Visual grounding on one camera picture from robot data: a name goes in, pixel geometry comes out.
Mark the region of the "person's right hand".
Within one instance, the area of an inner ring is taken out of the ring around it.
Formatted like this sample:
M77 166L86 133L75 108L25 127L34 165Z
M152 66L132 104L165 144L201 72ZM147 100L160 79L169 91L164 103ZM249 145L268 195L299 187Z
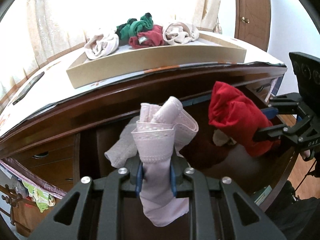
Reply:
M310 159L310 150L300 152L300 155L304 161L308 161Z

